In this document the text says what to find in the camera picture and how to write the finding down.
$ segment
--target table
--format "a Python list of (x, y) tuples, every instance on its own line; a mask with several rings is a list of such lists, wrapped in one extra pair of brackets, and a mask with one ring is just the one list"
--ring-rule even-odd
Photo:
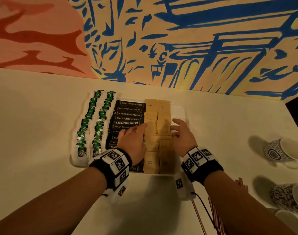
[[(262, 139), (298, 141), (282, 102), (0, 69), (0, 219), (82, 170), (69, 163), (71, 131), (84, 99), (98, 89), (182, 106), (199, 145), (216, 155), (231, 178), (242, 177), (267, 207), (254, 190), (257, 177), (298, 182), (298, 170), (272, 167), (253, 150)], [(119, 204), (100, 198), (73, 234), (202, 234), (191, 201), (179, 201), (171, 177), (131, 174), (130, 182)], [(194, 187), (210, 210), (204, 187)], [(201, 202), (195, 202), (207, 234), (216, 234)]]

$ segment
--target mural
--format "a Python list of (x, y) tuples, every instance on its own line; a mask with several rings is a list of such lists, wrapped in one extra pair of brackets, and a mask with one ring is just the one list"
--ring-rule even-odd
[(287, 102), (298, 0), (0, 0), (0, 68)]

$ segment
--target patterned mug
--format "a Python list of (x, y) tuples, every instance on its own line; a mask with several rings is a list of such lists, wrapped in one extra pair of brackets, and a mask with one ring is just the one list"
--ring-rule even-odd
[(298, 215), (281, 209), (269, 208), (269, 211), (298, 235)]
[(293, 139), (274, 140), (263, 147), (263, 153), (271, 162), (284, 163), (289, 168), (298, 169), (298, 142)]
[(270, 197), (280, 209), (298, 213), (298, 183), (277, 185), (271, 189)]

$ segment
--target cable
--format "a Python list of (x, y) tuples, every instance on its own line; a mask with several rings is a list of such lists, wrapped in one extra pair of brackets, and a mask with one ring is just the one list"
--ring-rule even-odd
[(202, 205), (204, 206), (204, 209), (206, 210), (206, 212), (207, 212), (207, 214), (208, 214), (208, 216), (209, 216), (209, 218), (210, 218), (210, 220), (211, 220), (211, 222), (212, 222), (214, 228), (216, 229), (217, 233), (221, 235), (221, 233), (218, 231), (216, 225), (214, 224), (214, 222), (213, 222), (213, 220), (212, 220), (212, 218), (211, 218), (211, 216), (210, 216), (210, 214), (209, 214), (209, 212), (208, 212), (206, 206), (204, 205), (202, 199), (200, 198), (200, 196), (199, 196), (198, 194), (196, 194), (195, 192), (191, 192), (191, 194), (192, 194), (192, 195), (196, 195), (196, 196), (200, 199), (200, 201), (201, 201)]

